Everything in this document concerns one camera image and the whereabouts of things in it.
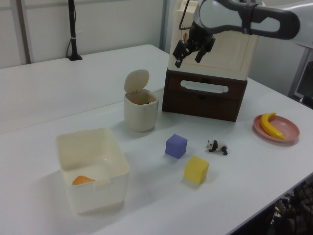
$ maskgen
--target pink plate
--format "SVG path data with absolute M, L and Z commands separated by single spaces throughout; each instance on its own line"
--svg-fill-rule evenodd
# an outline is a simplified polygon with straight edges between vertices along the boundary
M 262 135 L 263 137 L 271 141 L 290 142 L 290 141 L 296 140 L 298 136 L 300 135 L 299 128 L 293 122 L 289 121 L 288 119 L 284 117 L 275 115 L 269 121 L 273 127 L 275 127 L 277 130 L 283 133 L 283 135 L 285 136 L 285 139 L 283 140 L 283 139 L 272 137 L 268 135 L 262 129 L 260 125 L 261 116 L 262 115 L 259 115 L 254 119 L 253 126 L 260 135 Z

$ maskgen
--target banana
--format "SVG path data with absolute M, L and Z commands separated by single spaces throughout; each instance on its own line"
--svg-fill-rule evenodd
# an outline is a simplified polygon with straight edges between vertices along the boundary
M 275 127 L 271 125 L 271 123 L 268 121 L 272 116 L 275 116 L 276 113 L 271 113 L 271 114 L 263 114 L 261 116 L 261 121 L 260 125 L 262 129 L 269 134 L 272 137 L 276 137 L 279 139 L 285 139 L 283 133 L 281 133 L 279 130 L 277 130 Z

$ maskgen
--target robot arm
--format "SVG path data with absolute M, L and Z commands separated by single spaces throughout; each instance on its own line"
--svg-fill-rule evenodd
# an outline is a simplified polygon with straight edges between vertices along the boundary
M 259 0 L 203 0 L 195 10 L 189 39 L 180 40 L 173 55 L 179 68 L 183 59 L 198 51 L 196 61 L 210 52 L 216 33 L 228 30 L 292 40 L 313 48 L 313 0 L 278 7 L 262 6 Z

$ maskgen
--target toy panda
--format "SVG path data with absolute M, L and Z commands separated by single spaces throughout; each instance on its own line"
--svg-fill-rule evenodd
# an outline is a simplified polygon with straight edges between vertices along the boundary
M 222 141 L 213 141 L 213 143 L 208 141 L 205 148 L 207 148 L 209 152 L 214 152 L 215 150 L 221 150 L 224 155 L 228 154 L 227 145 Z

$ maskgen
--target purple cube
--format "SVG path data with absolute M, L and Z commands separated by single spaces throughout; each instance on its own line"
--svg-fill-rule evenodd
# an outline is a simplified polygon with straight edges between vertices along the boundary
M 165 153 L 179 159 L 184 155 L 187 148 L 187 139 L 173 134 L 171 138 L 166 141 Z

